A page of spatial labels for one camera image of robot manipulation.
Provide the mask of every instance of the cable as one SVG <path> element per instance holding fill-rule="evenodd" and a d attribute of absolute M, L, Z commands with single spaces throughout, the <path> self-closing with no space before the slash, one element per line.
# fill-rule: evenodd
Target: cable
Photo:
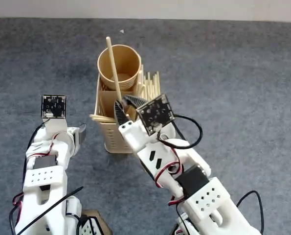
<path fill-rule="evenodd" d="M 72 216 L 72 217 L 76 218 L 78 221 L 80 220 L 80 217 L 79 217 L 79 216 L 77 216 L 77 215 L 76 215 L 76 214 L 74 214 L 74 213 L 67 213 L 66 215 L 70 215 L 70 216 Z"/>
<path fill-rule="evenodd" d="M 172 125 L 174 126 L 176 132 L 178 133 L 178 135 L 180 135 L 181 139 L 183 139 L 184 141 L 186 141 L 184 135 L 182 134 L 182 132 L 179 130 L 179 128 L 177 127 L 176 123 L 174 121 L 171 122 Z"/>
<path fill-rule="evenodd" d="M 180 213 L 179 213 L 179 211 L 178 211 L 178 206 L 179 206 L 179 204 L 176 204 L 176 212 L 177 212 L 178 216 L 180 217 L 182 223 L 184 224 L 184 227 L 185 227 L 185 229 L 186 229 L 187 234 L 190 235 L 189 230 L 188 230 L 188 228 L 186 227 L 186 224 L 184 223 L 184 220 L 183 220 L 182 216 L 180 215 Z"/>
<path fill-rule="evenodd" d="M 92 224 L 92 221 L 91 221 L 91 218 L 95 218 L 94 216 L 87 216 L 87 215 L 82 215 L 79 219 L 78 219 L 78 224 L 77 224 L 77 229 L 76 229 L 76 235 L 79 234 L 80 232 L 80 226 L 82 225 L 85 225 L 85 223 L 87 221 L 89 221 L 90 223 L 90 227 L 91 227 L 91 231 L 92 233 L 94 234 L 94 227 L 93 227 L 93 224 Z"/>
<path fill-rule="evenodd" d="M 261 230 L 260 230 L 260 233 L 264 234 L 264 229 L 265 229 L 264 211 L 263 211 L 262 199 L 261 199 L 261 196 L 259 195 L 258 191 L 252 190 L 252 191 L 248 192 L 247 194 L 245 194 L 237 203 L 237 207 L 239 207 L 239 205 L 243 202 L 244 199 L 246 199 L 249 195 L 251 195 L 253 193 L 255 193 L 257 198 L 258 198 L 259 208 L 260 208 L 260 212 L 261 212 Z"/>
<path fill-rule="evenodd" d="M 194 146 L 198 145 L 201 140 L 202 140 L 202 137 L 203 137 L 203 130 L 202 130 L 202 127 L 198 124 L 197 121 L 195 121 L 193 118 L 190 118 L 190 117 L 187 117 L 187 116 L 184 116 L 184 115 L 180 115 L 180 114 L 174 114 L 174 116 L 176 118 L 183 118 L 183 119 L 187 119 L 191 122 L 193 122 L 199 129 L 200 131 L 200 136 L 198 137 L 198 139 L 193 143 L 193 144 L 190 144 L 188 146 L 177 146 L 175 144 L 172 144 L 172 143 L 169 143 L 167 141 L 164 141 L 160 138 L 160 131 L 157 133 L 157 140 L 159 142 L 162 142 L 164 145 L 168 146 L 168 147 L 171 147 L 171 148 L 175 148 L 175 149 L 189 149 L 189 148 L 193 148 Z"/>
<path fill-rule="evenodd" d="M 38 130 L 46 123 L 48 122 L 48 120 L 44 121 L 41 123 L 41 125 L 39 125 L 33 132 L 32 136 L 30 137 L 30 140 L 29 140 L 29 143 L 28 143 L 28 146 L 27 146 L 27 150 L 28 148 L 31 146 L 36 134 L 38 133 Z M 24 158 L 24 164 L 23 164 L 23 171 L 22 171 L 22 187 L 23 187 L 23 184 L 24 184 L 24 179 L 25 179 L 25 176 L 26 176 L 26 171 L 27 171 L 27 157 Z M 20 218 L 20 214 L 21 214 L 21 210 L 22 210 L 22 201 L 23 199 L 23 191 L 21 191 L 19 194 L 17 194 L 14 198 L 13 198 L 13 209 L 11 210 L 11 212 L 9 213 L 9 219 L 11 219 L 9 222 L 10 222 L 10 227 L 11 227 L 11 230 L 12 230 L 12 233 L 13 231 L 15 231 L 15 228 L 14 228 L 14 221 L 13 221 L 13 213 L 14 211 L 19 207 L 19 212 L 18 212 L 18 215 L 17 215 L 17 220 L 16 220 L 16 224 L 18 223 L 19 221 L 19 218 Z"/>
<path fill-rule="evenodd" d="M 168 202 L 168 206 L 176 205 L 176 204 L 179 204 L 180 202 L 183 202 L 183 201 L 184 201 L 184 197 L 180 198 L 179 200 L 170 200 Z"/>
<path fill-rule="evenodd" d="M 170 162 L 170 163 L 168 163 L 166 166 L 164 166 L 160 171 L 159 171 L 159 173 L 156 175 L 156 177 L 155 177 L 155 184 L 156 184 L 156 186 L 158 187 L 158 188 L 163 188 L 157 181 L 158 181 L 158 179 L 159 179 L 159 177 L 161 176 L 161 174 L 164 172 L 164 170 L 166 170 L 168 167 L 170 167 L 170 166 L 172 166 L 172 165 L 174 165 L 174 164 L 179 164 L 179 162 L 178 161 L 173 161 L 173 162 Z"/>
<path fill-rule="evenodd" d="M 15 226 L 14 226 L 14 220 L 13 220 L 13 214 L 14 214 L 14 212 L 15 212 L 15 210 L 17 208 L 18 208 L 18 205 L 15 205 L 13 207 L 13 209 L 10 211 L 9 216 L 8 216 L 9 226 L 10 226 L 10 229 L 12 231 L 12 235 L 16 235 L 16 233 L 15 233 Z"/>
<path fill-rule="evenodd" d="M 182 169 L 183 166 L 182 166 L 182 164 L 181 164 L 180 157 L 179 157 L 178 153 L 175 151 L 175 149 L 171 148 L 171 151 L 173 151 L 173 153 L 175 154 L 175 156 L 176 156 L 176 158 L 177 158 L 177 160 L 178 160 L 179 167 L 178 167 L 178 169 L 176 170 L 176 172 L 174 172 L 174 173 L 170 173 L 170 174 L 171 174 L 171 175 L 177 175 L 180 171 L 183 171 L 183 169 Z"/>
<path fill-rule="evenodd" d="M 41 219 L 44 215 L 46 215 L 49 211 L 51 211 L 54 207 L 56 207 L 58 204 L 60 204 L 61 202 L 65 201 L 67 198 L 69 198 L 70 196 L 76 194 L 77 192 L 79 192 L 81 189 L 83 189 L 83 186 L 77 188 L 76 190 L 66 194 L 66 196 L 62 197 L 60 200 L 58 200 L 57 202 L 55 202 L 51 207 L 49 207 L 46 211 L 44 211 L 42 214 L 40 214 L 37 218 L 35 218 L 34 220 L 32 220 L 26 227 L 24 227 L 19 233 L 16 234 L 15 232 L 15 228 L 14 225 L 12 224 L 13 219 L 11 218 L 12 213 L 15 211 L 15 207 L 12 209 L 10 215 L 9 215 L 9 220 L 10 220 L 10 225 L 11 225 L 11 229 L 12 229 L 12 234 L 13 235 L 20 235 L 22 234 L 24 231 L 26 231 L 31 225 L 33 225 L 35 222 L 37 222 L 39 219 Z"/>
<path fill-rule="evenodd" d="M 40 130 L 40 128 L 49 121 L 50 119 L 42 122 L 35 130 L 34 132 L 32 133 L 32 136 L 30 137 L 30 140 L 29 140 L 29 143 L 28 143 L 28 146 L 27 146 L 27 150 L 29 149 L 29 147 L 31 146 L 35 136 L 37 135 L 38 133 L 38 130 Z M 24 163 L 23 163 L 23 172 L 22 172 L 22 187 L 23 187 L 23 184 L 24 184 L 24 179 L 26 177 L 26 171 L 27 171 L 27 157 L 24 158 Z"/>

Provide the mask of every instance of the gray carpet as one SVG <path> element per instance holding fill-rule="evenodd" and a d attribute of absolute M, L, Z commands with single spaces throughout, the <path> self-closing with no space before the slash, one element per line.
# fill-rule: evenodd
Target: gray carpet
<path fill-rule="evenodd" d="M 161 72 L 177 113 L 195 117 L 196 150 L 232 199 L 260 192 L 266 235 L 291 235 L 291 23 L 0 19 L 0 234 L 10 234 L 27 142 L 41 122 L 41 94 L 67 95 L 67 122 L 88 124 L 70 160 L 68 190 L 98 209 L 115 235 L 166 235 L 176 212 L 132 156 L 111 155 L 93 113 L 96 61 L 109 35 Z M 196 130 L 179 122 L 193 140 Z M 254 196 L 241 206 L 260 228 Z"/>

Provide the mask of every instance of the black wire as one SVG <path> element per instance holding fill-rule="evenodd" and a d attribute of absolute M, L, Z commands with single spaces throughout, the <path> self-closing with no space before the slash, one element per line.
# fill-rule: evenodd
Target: black wire
<path fill-rule="evenodd" d="M 94 233 L 94 227 L 93 227 L 93 224 L 92 224 L 91 217 L 89 217 L 88 220 L 89 220 L 89 223 L 90 223 L 91 231 L 92 231 L 92 233 Z"/>
<path fill-rule="evenodd" d="M 31 144 L 32 144 L 32 142 L 33 142 L 33 140 L 34 140 L 34 138 L 35 138 L 35 136 L 36 136 L 36 134 L 37 134 L 37 132 L 38 132 L 38 130 L 46 123 L 46 122 L 48 122 L 49 121 L 49 119 L 48 120 L 46 120 L 46 121 L 44 121 L 44 122 L 42 122 L 41 123 L 41 125 L 39 125 L 35 130 L 34 130 L 34 132 L 33 132 L 33 134 L 31 135 L 31 137 L 30 137 L 30 140 L 29 140 L 29 143 L 28 143 L 28 146 L 27 146 L 27 150 L 28 150 L 28 148 L 31 146 Z M 25 158 L 24 158 L 24 163 L 23 163 L 23 171 L 22 171 L 22 188 L 23 188 L 23 184 L 24 184 L 24 179 L 25 179 L 25 176 L 26 176 L 26 171 L 27 171 L 27 157 L 25 156 Z M 13 209 L 10 211 L 10 213 L 9 213 L 9 225 L 10 225 L 10 227 L 11 227 L 11 231 L 12 231 L 12 234 L 15 234 L 15 227 L 14 227 L 14 221 L 13 221 L 13 214 L 14 214 L 14 212 L 15 212 L 15 210 L 18 208 L 18 206 L 19 206 L 19 202 L 21 202 L 22 200 L 23 200 L 23 192 L 21 191 L 20 193 L 18 193 L 15 197 L 18 197 L 20 194 L 22 194 L 21 196 L 20 196 L 20 198 L 19 198 L 19 200 L 17 201 L 17 202 L 15 202 L 16 204 L 15 204 L 15 206 L 13 207 Z"/>
<path fill-rule="evenodd" d="M 186 141 L 184 135 L 182 134 L 182 132 L 179 130 L 179 128 L 177 127 L 176 123 L 174 121 L 171 122 L 172 125 L 174 126 L 176 132 L 178 133 L 178 135 L 181 137 L 181 139 L 183 139 L 184 141 Z"/>
<path fill-rule="evenodd" d="M 180 213 L 179 213 L 179 211 L 178 211 L 178 206 L 179 206 L 179 204 L 176 204 L 176 212 L 177 212 L 178 216 L 180 217 L 182 223 L 184 224 L 184 227 L 185 227 L 185 229 L 186 229 L 187 234 L 190 235 L 189 230 L 188 230 L 188 228 L 186 227 L 186 224 L 184 223 L 184 220 L 183 220 L 182 216 L 180 215 Z"/>
<path fill-rule="evenodd" d="M 90 227 L 91 227 L 91 231 L 92 233 L 94 232 L 94 227 L 91 221 L 91 218 L 94 218 L 93 216 L 87 216 L 87 215 L 82 215 L 79 219 L 78 219 L 78 224 L 77 224 L 77 229 L 76 229 L 76 235 L 79 234 L 80 231 L 80 226 L 85 225 L 85 223 L 89 220 L 90 223 Z"/>
<path fill-rule="evenodd" d="M 72 217 L 75 217 L 78 221 L 80 220 L 80 217 L 77 216 L 77 215 L 74 214 L 74 213 L 67 213 L 66 215 L 70 215 L 70 216 L 72 216 Z"/>
<path fill-rule="evenodd" d="M 12 231 L 12 235 L 16 235 L 15 233 L 15 226 L 14 226 L 14 220 L 13 220 L 13 214 L 15 210 L 18 208 L 18 203 L 13 207 L 13 209 L 10 211 L 9 216 L 8 216 L 8 221 L 9 221 L 9 226 Z"/>
<path fill-rule="evenodd" d="M 65 201 L 67 198 L 69 198 L 70 196 L 76 194 L 77 192 L 79 192 L 81 189 L 83 189 L 83 186 L 77 188 L 76 190 L 66 194 L 66 196 L 62 197 L 60 200 L 58 200 L 57 202 L 55 202 L 51 207 L 49 207 L 46 211 L 44 211 L 42 214 L 40 214 L 37 218 L 35 218 L 34 220 L 32 220 L 26 227 L 24 227 L 19 233 L 15 233 L 15 229 L 12 231 L 13 235 L 20 235 L 22 234 L 24 231 L 26 231 L 31 225 L 33 225 L 35 222 L 37 222 L 39 219 L 41 219 L 44 215 L 46 215 L 49 211 L 51 211 L 54 207 L 56 207 L 58 204 L 60 204 L 61 202 Z"/>
<path fill-rule="evenodd" d="M 243 202 L 244 199 L 246 199 L 249 195 L 251 195 L 253 193 L 255 193 L 257 198 L 258 198 L 259 208 L 260 208 L 260 212 L 261 212 L 261 230 L 260 230 L 260 233 L 264 234 L 264 229 L 265 229 L 264 211 L 263 211 L 262 199 L 261 199 L 261 196 L 259 195 L 258 191 L 252 190 L 252 191 L 248 192 L 247 194 L 245 194 L 237 203 L 237 207 L 239 207 L 239 205 Z"/>
<path fill-rule="evenodd" d="M 177 146 L 175 144 L 172 144 L 172 143 L 169 143 L 167 141 L 164 141 L 160 138 L 160 131 L 157 133 L 157 139 L 158 141 L 162 142 L 164 145 L 170 147 L 170 148 L 175 148 L 175 149 L 189 149 L 189 148 L 193 148 L 194 146 L 198 145 L 201 140 L 202 140 L 202 137 L 203 137 L 203 130 L 202 130 L 202 127 L 198 124 L 197 121 L 195 121 L 193 118 L 190 118 L 190 117 L 187 117 L 187 116 L 184 116 L 184 115 L 180 115 L 180 114 L 174 114 L 174 116 L 176 118 L 183 118 L 183 119 L 187 119 L 191 122 L 193 122 L 199 129 L 200 131 L 200 136 L 199 138 L 193 143 L 193 144 L 190 144 L 188 146 Z"/>
<path fill-rule="evenodd" d="M 27 150 L 29 149 L 29 147 L 31 146 L 35 136 L 37 135 L 38 133 L 38 130 L 40 130 L 40 128 L 49 121 L 50 119 L 42 122 L 35 130 L 34 132 L 32 133 L 32 136 L 30 137 L 30 140 L 29 140 L 29 143 L 28 143 L 28 146 L 27 146 Z M 26 171 L 27 171 L 27 157 L 24 158 L 24 163 L 23 163 L 23 171 L 22 171 L 22 187 L 23 187 L 23 184 L 24 184 L 24 179 L 26 177 Z"/>

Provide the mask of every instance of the wooden stick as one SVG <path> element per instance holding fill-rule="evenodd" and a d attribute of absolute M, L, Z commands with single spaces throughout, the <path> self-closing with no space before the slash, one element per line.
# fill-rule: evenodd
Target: wooden stick
<path fill-rule="evenodd" d="M 143 65 L 141 65 L 141 70 L 142 70 L 142 85 L 144 84 L 144 70 L 143 70 Z"/>
<path fill-rule="evenodd" d="M 110 60 L 111 60 L 111 66 L 112 66 L 112 75 L 114 77 L 114 82 L 115 82 L 115 85 L 116 85 L 117 99 L 121 102 L 120 86 L 119 86 L 119 81 L 118 81 L 118 76 L 117 76 L 117 71 L 116 71 L 115 58 L 114 58 L 114 53 L 112 51 L 112 42 L 111 42 L 111 38 L 110 37 L 106 37 L 106 43 L 107 43 L 108 51 L 110 53 Z"/>
<path fill-rule="evenodd" d="M 111 118 L 111 117 L 105 117 L 105 116 L 90 114 L 90 118 L 93 121 L 116 123 L 116 120 L 114 118 Z"/>
<path fill-rule="evenodd" d="M 141 92 L 142 92 L 142 83 L 141 82 L 138 82 L 137 83 L 137 90 L 136 90 L 136 96 L 140 96 L 141 95 Z"/>
<path fill-rule="evenodd" d="M 144 85 L 145 85 L 145 88 L 144 88 L 144 99 L 148 100 L 148 98 L 147 98 L 147 80 L 146 80 L 146 76 L 144 76 Z"/>
<path fill-rule="evenodd" d="M 158 94 L 160 94 L 160 77 L 159 77 L 159 71 L 157 71 L 157 84 L 158 84 Z"/>
<path fill-rule="evenodd" d="M 151 81 L 151 74 L 150 72 L 147 72 L 147 98 L 148 100 L 151 100 L 151 86 L 150 86 L 150 81 Z"/>
<path fill-rule="evenodd" d="M 150 85 L 149 85 L 149 87 L 150 87 L 150 94 L 151 94 L 151 99 L 153 99 L 153 80 L 151 79 L 150 80 Z"/>
<path fill-rule="evenodd" d="M 153 90 L 154 90 L 154 97 L 157 96 L 157 85 L 156 85 L 156 82 L 157 82 L 157 76 L 156 76 L 156 74 L 154 74 L 154 76 L 153 76 Z"/>

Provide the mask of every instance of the electronic component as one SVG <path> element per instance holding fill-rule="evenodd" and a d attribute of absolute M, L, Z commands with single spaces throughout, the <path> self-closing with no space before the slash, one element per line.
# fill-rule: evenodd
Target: electronic component
<path fill-rule="evenodd" d="M 187 169 L 176 180 L 183 188 L 185 199 L 192 196 L 209 182 L 207 176 L 196 165 Z"/>
<path fill-rule="evenodd" d="M 66 96 L 43 95 L 41 118 L 66 118 Z"/>
<path fill-rule="evenodd" d="M 145 103 L 137 108 L 136 112 L 149 136 L 175 120 L 166 94 L 161 94 L 155 99 Z"/>

